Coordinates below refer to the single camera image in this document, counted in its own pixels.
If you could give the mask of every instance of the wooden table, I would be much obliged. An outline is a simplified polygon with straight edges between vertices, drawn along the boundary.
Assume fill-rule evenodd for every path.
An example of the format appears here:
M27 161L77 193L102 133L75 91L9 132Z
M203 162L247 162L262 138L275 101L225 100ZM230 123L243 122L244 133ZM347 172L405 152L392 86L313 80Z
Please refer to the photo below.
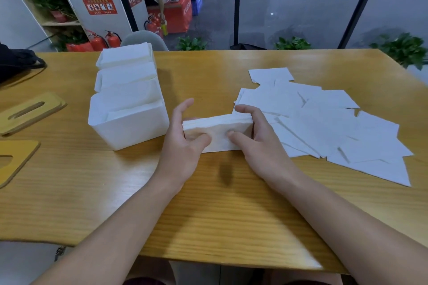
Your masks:
M49 67L0 90L0 110L46 91L68 106L9 137L40 149L0 189L0 239L77 245L150 177L163 137L113 152L88 126L97 52L40 54ZM345 89L363 110L400 124L412 188L317 160L295 158L314 179L428 246L428 88L378 50L156 53L168 113L188 97L188 116L232 111L248 69L287 66L296 82ZM166 208L143 255L218 264L345 271L290 204L240 151L202 154Z

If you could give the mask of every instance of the wooden shelf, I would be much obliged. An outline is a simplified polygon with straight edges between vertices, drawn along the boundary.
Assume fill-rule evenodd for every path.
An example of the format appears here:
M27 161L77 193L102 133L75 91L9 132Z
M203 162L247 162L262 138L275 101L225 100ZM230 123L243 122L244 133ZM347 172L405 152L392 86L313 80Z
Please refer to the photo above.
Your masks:
M43 22L40 25L42 26L82 26L79 21L73 21L73 22L65 22L65 23L58 23L56 21L47 21Z

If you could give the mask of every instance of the grey chair back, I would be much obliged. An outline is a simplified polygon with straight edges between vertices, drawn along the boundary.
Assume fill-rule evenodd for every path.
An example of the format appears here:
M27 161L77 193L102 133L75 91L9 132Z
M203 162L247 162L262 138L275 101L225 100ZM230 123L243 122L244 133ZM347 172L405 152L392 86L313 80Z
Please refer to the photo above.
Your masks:
M144 42L150 43L153 51L169 51L163 39L151 31L132 32L123 39L120 46L141 44Z

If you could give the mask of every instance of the red fire extinguisher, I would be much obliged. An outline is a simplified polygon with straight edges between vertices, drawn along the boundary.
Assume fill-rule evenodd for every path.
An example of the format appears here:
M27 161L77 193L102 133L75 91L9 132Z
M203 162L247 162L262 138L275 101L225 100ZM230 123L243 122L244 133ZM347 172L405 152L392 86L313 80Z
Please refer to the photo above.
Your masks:
M118 48L120 47L120 44L122 43L122 39L120 38L120 36L115 33L115 32L111 32L111 31L106 31L108 32L105 39L107 40L107 43L110 45L111 48Z
M150 14L147 20L144 22L144 28L147 31L151 31L155 34L158 34L163 38L162 29L161 29L161 20L157 18L155 15Z
M94 51L102 51L103 49L108 49L109 46L107 44L107 41L102 37L99 36L98 34L87 30L90 35L89 35L89 41L94 49Z

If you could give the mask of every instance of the blue stool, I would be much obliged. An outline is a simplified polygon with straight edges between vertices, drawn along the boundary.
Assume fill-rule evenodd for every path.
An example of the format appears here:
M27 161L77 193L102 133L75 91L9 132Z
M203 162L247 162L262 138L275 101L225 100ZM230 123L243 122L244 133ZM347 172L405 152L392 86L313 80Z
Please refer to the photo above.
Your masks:
M192 14L198 16L202 8L202 0L192 0Z

